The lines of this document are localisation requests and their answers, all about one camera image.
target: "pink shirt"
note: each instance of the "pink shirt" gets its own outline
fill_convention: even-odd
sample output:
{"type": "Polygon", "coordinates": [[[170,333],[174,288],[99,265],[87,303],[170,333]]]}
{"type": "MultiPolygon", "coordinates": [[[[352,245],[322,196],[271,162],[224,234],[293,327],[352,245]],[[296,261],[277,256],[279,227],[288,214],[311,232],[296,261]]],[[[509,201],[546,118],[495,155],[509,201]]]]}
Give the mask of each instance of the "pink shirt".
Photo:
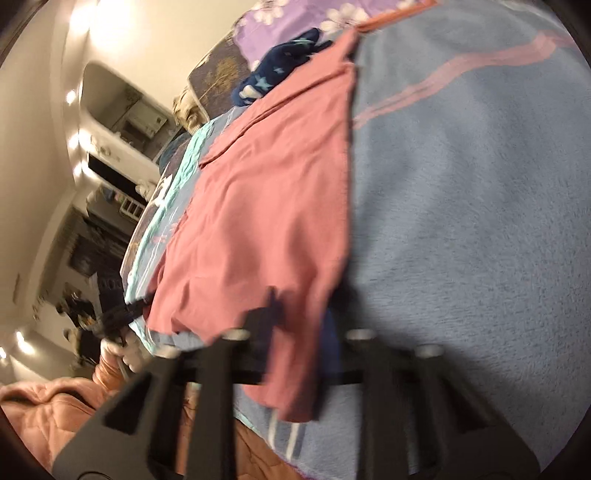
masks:
{"type": "Polygon", "coordinates": [[[213,144],[149,291],[151,330],[211,342],[277,288],[264,385],[245,387],[279,418],[311,419],[328,299],[348,255],[349,105],[355,69],[344,33],[213,144]]]}

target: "ceiling light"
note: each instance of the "ceiling light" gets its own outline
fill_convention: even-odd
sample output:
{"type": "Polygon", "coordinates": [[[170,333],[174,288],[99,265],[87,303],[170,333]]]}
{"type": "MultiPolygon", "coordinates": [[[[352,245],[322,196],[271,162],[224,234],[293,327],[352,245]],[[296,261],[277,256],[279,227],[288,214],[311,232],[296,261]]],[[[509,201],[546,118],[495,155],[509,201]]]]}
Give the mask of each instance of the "ceiling light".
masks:
{"type": "Polygon", "coordinates": [[[70,28],[78,35],[88,32],[95,16],[95,9],[96,5],[83,5],[76,8],[70,17],[70,28]]]}
{"type": "Polygon", "coordinates": [[[86,130],[78,130],[78,142],[87,152],[93,153],[95,146],[92,144],[92,135],[86,130]]]}
{"type": "Polygon", "coordinates": [[[70,90],[66,95],[66,103],[68,105],[73,104],[76,101],[76,91],[70,90]]]}
{"type": "Polygon", "coordinates": [[[32,355],[35,353],[35,349],[30,343],[25,341],[25,337],[23,337],[21,332],[17,332],[17,345],[21,351],[27,355],[32,355]]]}
{"type": "Polygon", "coordinates": [[[80,139],[78,137],[78,132],[76,132],[70,137],[70,140],[68,141],[68,147],[70,147],[70,150],[75,150],[78,148],[78,145],[80,145],[80,139]]]}
{"type": "Polygon", "coordinates": [[[80,177],[80,175],[82,174],[82,162],[78,162],[76,164],[76,166],[74,167],[74,170],[72,170],[72,173],[74,174],[74,176],[76,178],[80,177]]]}

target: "hand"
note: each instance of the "hand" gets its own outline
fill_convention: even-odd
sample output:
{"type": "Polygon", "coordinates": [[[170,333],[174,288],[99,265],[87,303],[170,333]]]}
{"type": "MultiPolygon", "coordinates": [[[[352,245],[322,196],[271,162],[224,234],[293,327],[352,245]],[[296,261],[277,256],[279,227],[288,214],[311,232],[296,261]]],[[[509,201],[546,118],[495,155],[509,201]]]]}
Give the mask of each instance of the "hand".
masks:
{"type": "Polygon", "coordinates": [[[151,360],[152,355],[146,350],[137,335],[129,331],[125,335],[125,346],[103,338],[100,342],[101,354],[110,353],[121,357],[133,373],[137,373],[151,360]]]}

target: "pink stripe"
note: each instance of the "pink stripe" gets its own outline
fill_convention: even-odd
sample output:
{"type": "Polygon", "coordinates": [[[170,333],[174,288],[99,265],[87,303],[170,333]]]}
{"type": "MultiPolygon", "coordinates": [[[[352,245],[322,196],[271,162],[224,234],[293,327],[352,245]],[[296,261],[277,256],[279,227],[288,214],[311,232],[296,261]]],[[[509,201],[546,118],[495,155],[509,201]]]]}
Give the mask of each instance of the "pink stripe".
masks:
{"type": "Polygon", "coordinates": [[[513,67],[531,65],[550,58],[557,47],[570,47],[573,45],[576,44],[572,38],[546,31],[538,33],[535,39],[526,45],[492,53],[459,55],[444,63],[422,82],[410,85],[402,92],[367,108],[353,119],[353,128],[360,128],[372,118],[395,112],[419,100],[433,96],[460,75],[471,70],[501,65],[513,67]]]}

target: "dark blue star-print fabric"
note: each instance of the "dark blue star-print fabric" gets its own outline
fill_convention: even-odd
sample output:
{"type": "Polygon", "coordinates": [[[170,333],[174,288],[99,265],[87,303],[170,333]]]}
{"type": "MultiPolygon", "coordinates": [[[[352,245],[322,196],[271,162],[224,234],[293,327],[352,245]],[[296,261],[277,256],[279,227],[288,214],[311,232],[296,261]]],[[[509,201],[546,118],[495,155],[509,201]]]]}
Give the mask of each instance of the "dark blue star-print fabric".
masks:
{"type": "Polygon", "coordinates": [[[327,41],[317,45],[319,39],[320,30],[311,28],[293,40],[270,49],[256,70],[241,81],[232,92],[234,105],[250,105],[264,97],[297,67],[306,63],[312,54],[332,44],[327,41]]]}

